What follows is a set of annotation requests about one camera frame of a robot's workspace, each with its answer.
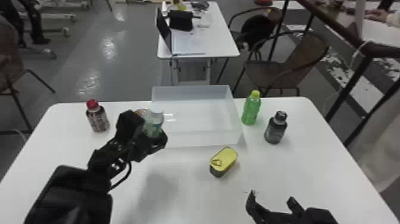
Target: transparent plastic container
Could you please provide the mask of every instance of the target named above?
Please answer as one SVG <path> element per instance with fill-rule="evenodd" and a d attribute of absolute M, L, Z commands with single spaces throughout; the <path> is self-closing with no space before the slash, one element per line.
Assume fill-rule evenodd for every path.
<path fill-rule="evenodd" d="M 152 107 L 164 110 L 167 147 L 236 144 L 242 126 L 229 86 L 155 86 Z"/>

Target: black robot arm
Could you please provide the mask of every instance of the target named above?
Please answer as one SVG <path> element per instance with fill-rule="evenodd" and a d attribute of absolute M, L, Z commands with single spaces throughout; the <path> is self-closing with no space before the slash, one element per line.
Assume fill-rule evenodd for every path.
<path fill-rule="evenodd" d="M 157 138 L 142 133 L 144 119 L 132 110 L 120 114 L 117 131 L 103 147 L 95 150 L 87 170 L 58 166 L 38 196 L 25 223 L 108 224 L 113 199 L 108 193 L 128 178 L 131 161 L 163 149 L 168 141 L 162 130 Z M 125 176 L 111 185 L 128 166 Z"/>

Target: bottle cap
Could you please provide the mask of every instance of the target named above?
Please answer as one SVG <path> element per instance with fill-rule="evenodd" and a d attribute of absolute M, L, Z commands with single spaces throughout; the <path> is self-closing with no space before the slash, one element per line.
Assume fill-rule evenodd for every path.
<path fill-rule="evenodd" d="M 258 90 L 251 91 L 251 97 L 259 98 L 260 97 L 260 92 Z"/>
<path fill-rule="evenodd" d="M 88 109 L 94 110 L 99 107 L 99 102 L 97 102 L 97 100 L 95 100 L 95 99 L 90 99 L 90 100 L 86 101 L 86 106 Z"/>
<path fill-rule="evenodd" d="M 287 117 L 288 117 L 288 115 L 284 111 L 278 111 L 275 114 L 275 119 L 280 122 L 284 122 Z"/>

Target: canned food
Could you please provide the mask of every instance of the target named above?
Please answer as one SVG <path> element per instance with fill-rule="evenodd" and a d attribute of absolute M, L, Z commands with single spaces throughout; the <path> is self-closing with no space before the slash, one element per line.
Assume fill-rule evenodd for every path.
<path fill-rule="evenodd" d="M 210 173 L 222 177 L 235 164 L 238 153 L 230 147 L 224 147 L 210 159 Z"/>

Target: green plastic bottle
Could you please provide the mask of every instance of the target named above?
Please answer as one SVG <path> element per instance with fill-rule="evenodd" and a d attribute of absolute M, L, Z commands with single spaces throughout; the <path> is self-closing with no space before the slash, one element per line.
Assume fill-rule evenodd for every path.
<path fill-rule="evenodd" d="M 250 96 L 246 98 L 245 108 L 243 109 L 242 123 L 245 125 L 253 125 L 257 114 L 261 107 L 260 92 L 258 90 L 251 91 Z"/>

